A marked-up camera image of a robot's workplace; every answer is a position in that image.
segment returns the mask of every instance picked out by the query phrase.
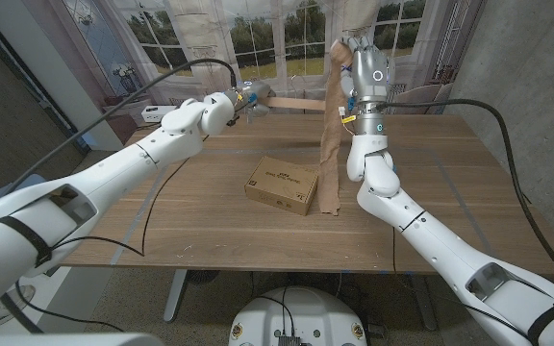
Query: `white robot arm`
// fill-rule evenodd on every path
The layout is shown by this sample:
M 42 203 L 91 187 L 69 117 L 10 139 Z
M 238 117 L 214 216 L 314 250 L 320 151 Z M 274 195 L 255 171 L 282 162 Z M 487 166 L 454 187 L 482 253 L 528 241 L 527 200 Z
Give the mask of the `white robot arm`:
M 57 265 L 87 236 L 106 211 L 162 167 L 198 154 L 201 131 L 218 135 L 236 111 L 261 105 L 273 94 L 255 82 L 188 99 L 162 119 L 162 127 L 92 167 L 55 181 L 29 186 L 0 198 L 0 297 L 21 276 L 33 277 Z
M 446 280 L 461 302 L 516 327 L 518 334 L 487 315 L 469 310 L 501 345 L 554 345 L 554 284 L 527 270 L 494 259 L 465 243 L 418 205 L 400 186 L 384 135 L 383 114 L 389 82 L 387 57 L 366 37 L 342 40 L 353 52 L 351 71 L 341 86 L 355 97 L 359 114 L 347 160 L 350 180 L 363 180 L 358 203 L 386 221 Z

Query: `window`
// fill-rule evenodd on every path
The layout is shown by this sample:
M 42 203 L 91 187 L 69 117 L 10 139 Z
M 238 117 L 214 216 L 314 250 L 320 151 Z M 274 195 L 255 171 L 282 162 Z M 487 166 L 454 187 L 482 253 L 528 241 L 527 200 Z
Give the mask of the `window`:
M 138 43 L 158 72 L 188 62 L 177 38 L 164 0 L 115 0 L 123 18 L 132 29 Z M 192 77 L 191 68 L 179 71 L 177 76 Z
M 284 19 L 288 76 L 324 74 L 326 14 L 315 0 L 301 1 Z
M 102 13 L 92 0 L 64 0 L 76 27 L 91 54 L 102 68 L 105 80 L 117 96 L 128 95 L 142 87 L 136 70 L 127 61 Z
M 382 0 L 371 27 L 373 43 L 385 54 L 412 54 L 426 0 Z
M 244 81 L 275 78 L 275 44 L 268 1 L 224 0 L 230 37 Z

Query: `small brown box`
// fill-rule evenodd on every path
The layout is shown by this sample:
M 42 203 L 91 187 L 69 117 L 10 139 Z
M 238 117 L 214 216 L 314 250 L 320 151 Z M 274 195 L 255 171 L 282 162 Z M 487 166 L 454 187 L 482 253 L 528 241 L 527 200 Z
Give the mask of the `small brown box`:
M 245 184 L 245 194 L 251 200 L 307 215 L 316 187 L 315 170 L 263 157 Z

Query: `crumpled brown paper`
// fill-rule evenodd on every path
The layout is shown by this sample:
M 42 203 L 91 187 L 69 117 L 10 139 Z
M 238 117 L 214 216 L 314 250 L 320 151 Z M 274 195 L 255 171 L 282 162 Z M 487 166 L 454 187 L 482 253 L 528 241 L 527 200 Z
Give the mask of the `crumpled brown paper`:
M 345 107 L 347 99 L 341 90 L 342 65 L 352 63 L 348 46 L 335 41 L 331 46 L 331 71 L 326 86 L 326 109 L 324 111 L 324 133 L 320 142 L 317 199 L 321 212 L 339 214 L 339 171 L 337 153 L 341 144 L 341 119 L 339 106 Z

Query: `white robot body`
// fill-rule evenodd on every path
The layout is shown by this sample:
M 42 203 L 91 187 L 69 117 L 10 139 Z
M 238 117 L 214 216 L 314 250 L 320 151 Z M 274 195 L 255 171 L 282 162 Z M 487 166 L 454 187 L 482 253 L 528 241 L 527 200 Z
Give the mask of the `white robot body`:
M 283 288 L 264 294 L 282 302 Z M 284 300 L 292 314 L 294 336 L 291 340 L 291 323 L 287 311 L 286 336 L 280 343 L 284 330 L 282 306 L 268 299 L 256 298 L 239 312 L 230 329 L 230 346 L 260 345 L 326 345 L 366 346 L 365 333 L 360 318 L 344 302 L 321 290 L 302 286 L 288 287 Z

